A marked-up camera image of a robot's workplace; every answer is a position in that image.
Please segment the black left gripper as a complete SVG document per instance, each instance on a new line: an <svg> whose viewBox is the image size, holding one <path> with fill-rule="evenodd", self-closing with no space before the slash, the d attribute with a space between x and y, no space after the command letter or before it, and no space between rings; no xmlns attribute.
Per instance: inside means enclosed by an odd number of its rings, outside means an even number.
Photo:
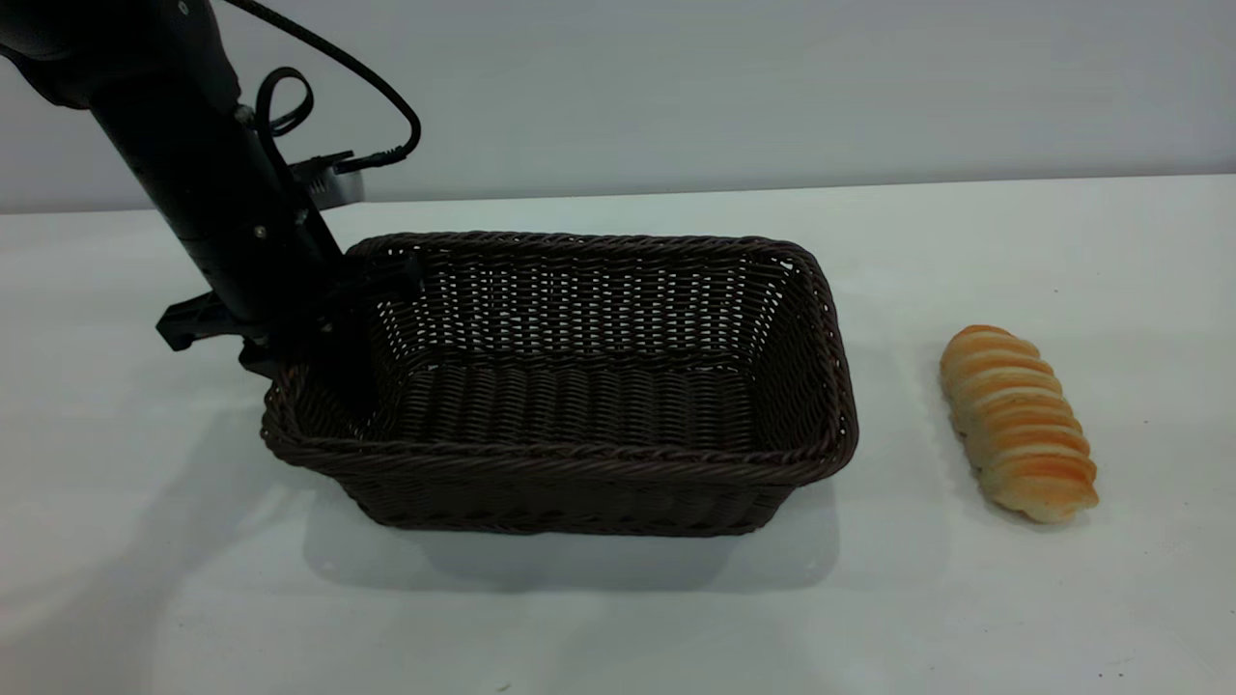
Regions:
<svg viewBox="0 0 1236 695"><path fill-rule="evenodd" d="M188 247L203 254L195 263L211 291L159 317L168 348L242 336L241 367L273 381L290 369L295 348L323 336L323 390L350 420L375 414L379 390L366 304L383 296L418 299L425 273L415 256L345 254L313 208Z"/></svg>

